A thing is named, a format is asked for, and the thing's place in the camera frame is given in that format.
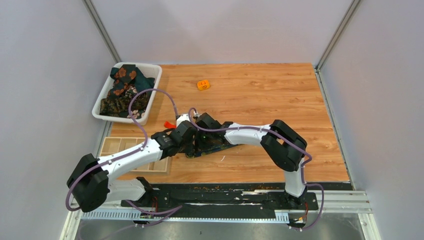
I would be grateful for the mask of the navy yellow floral tie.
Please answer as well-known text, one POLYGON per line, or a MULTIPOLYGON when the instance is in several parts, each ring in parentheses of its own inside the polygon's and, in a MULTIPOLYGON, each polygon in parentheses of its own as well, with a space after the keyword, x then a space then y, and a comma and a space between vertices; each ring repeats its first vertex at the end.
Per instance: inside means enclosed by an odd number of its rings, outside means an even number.
POLYGON ((189 143, 185 150, 183 150, 183 153, 187 158, 192 159, 236 146, 238 144, 229 143, 220 133, 199 131, 194 136, 192 143, 189 143))

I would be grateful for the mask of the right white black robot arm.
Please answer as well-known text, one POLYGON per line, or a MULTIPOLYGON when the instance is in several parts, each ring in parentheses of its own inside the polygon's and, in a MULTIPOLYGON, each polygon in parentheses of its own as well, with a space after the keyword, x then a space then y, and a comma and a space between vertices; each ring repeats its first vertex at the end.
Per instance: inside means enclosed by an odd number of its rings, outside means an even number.
POLYGON ((266 125, 242 125, 230 123, 224 126, 200 125, 201 117, 196 121, 189 116, 190 122, 200 131, 217 133, 231 145, 249 145, 262 147, 274 164, 283 170, 285 179, 285 201, 292 209, 298 209, 306 201, 307 186, 303 167, 312 160, 306 151, 307 142, 282 120, 274 120, 266 125))

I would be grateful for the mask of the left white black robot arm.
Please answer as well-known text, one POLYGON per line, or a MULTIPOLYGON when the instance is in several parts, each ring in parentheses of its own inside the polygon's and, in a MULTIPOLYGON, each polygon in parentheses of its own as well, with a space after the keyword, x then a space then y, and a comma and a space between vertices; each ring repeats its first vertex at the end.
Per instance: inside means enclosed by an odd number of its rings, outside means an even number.
POLYGON ((153 193, 141 180, 120 180, 120 176, 151 162, 161 161, 181 152, 191 144, 198 129, 184 120, 174 129, 154 133, 142 143, 118 153, 81 157, 66 185, 65 205, 69 211, 91 212, 111 201, 135 201, 149 206, 153 193))

